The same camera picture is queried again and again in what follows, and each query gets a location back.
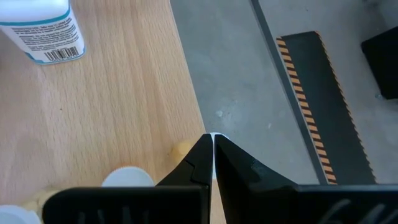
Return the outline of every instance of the black mat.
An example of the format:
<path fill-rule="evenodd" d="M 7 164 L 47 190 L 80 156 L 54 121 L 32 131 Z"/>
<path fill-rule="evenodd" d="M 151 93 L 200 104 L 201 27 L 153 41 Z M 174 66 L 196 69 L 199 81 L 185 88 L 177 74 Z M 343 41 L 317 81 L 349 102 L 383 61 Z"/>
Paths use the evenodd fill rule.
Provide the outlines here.
<path fill-rule="evenodd" d="M 375 184 L 376 180 L 356 131 L 325 46 L 316 32 L 277 39 L 312 143 L 308 152 L 328 184 Z"/>

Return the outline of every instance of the white cap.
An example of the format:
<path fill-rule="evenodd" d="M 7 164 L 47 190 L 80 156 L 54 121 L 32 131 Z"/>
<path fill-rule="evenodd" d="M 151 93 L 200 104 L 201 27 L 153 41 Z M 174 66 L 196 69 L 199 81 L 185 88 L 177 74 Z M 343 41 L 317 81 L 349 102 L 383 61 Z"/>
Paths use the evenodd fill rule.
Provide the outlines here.
<path fill-rule="evenodd" d="M 0 224 L 41 224 L 34 211 L 16 205 L 0 205 Z"/>
<path fill-rule="evenodd" d="M 138 167 L 122 167 L 108 175 L 103 187 L 153 187 L 154 181 L 150 175 Z"/>

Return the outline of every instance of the wood grain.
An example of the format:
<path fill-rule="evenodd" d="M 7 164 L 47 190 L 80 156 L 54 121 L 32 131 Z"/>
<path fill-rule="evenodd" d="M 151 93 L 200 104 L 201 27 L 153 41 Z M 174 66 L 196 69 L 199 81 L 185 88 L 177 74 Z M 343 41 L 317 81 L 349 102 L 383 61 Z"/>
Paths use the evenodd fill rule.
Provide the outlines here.
<path fill-rule="evenodd" d="M 205 130 L 167 0 L 72 3 L 79 60 L 36 65 L 0 34 L 0 203 L 121 166 L 159 181 L 172 145 Z"/>

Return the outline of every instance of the plastic bottle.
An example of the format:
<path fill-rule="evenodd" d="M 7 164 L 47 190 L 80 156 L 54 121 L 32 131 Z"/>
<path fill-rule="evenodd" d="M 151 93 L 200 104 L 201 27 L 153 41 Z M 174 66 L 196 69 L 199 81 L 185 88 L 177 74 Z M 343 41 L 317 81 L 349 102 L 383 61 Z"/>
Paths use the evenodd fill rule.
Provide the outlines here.
<path fill-rule="evenodd" d="M 38 64 L 66 62 L 85 53 L 69 0 L 0 0 L 0 29 Z"/>

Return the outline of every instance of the bottle label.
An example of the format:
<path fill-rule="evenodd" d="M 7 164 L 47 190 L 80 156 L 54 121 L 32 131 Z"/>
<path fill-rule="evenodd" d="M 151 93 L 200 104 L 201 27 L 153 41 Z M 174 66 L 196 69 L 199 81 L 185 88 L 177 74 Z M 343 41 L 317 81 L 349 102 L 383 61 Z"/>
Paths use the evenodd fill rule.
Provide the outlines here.
<path fill-rule="evenodd" d="M 1 30 L 36 63 L 73 60 L 85 53 L 83 36 L 71 7 L 56 21 L 27 24 L 1 26 Z"/>

